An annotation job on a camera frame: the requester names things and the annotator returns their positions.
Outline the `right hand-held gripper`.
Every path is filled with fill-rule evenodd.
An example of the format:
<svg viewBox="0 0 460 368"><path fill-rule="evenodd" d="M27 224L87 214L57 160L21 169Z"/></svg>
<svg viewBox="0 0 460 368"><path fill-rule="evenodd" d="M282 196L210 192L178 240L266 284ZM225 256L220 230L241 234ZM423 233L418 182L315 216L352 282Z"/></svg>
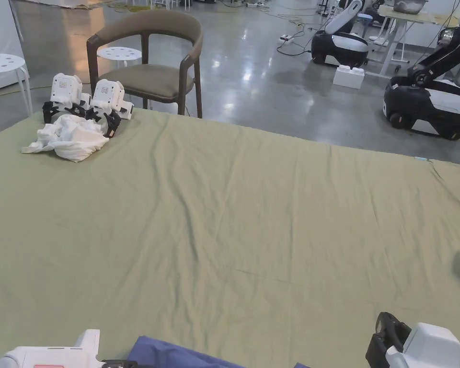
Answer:
<svg viewBox="0 0 460 368"><path fill-rule="evenodd" d="M371 368L460 368L460 342L443 327L414 328L380 312L365 358Z"/></svg>

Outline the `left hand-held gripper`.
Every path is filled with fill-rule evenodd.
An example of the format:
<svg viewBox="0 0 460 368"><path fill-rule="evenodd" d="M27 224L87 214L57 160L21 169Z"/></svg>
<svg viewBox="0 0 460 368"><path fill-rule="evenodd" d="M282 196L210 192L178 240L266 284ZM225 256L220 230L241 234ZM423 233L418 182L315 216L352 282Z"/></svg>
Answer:
<svg viewBox="0 0 460 368"><path fill-rule="evenodd" d="M74 346L18 346L0 357L0 368L137 368L133 360L97 360L100 330L85 330Z"/></svg>

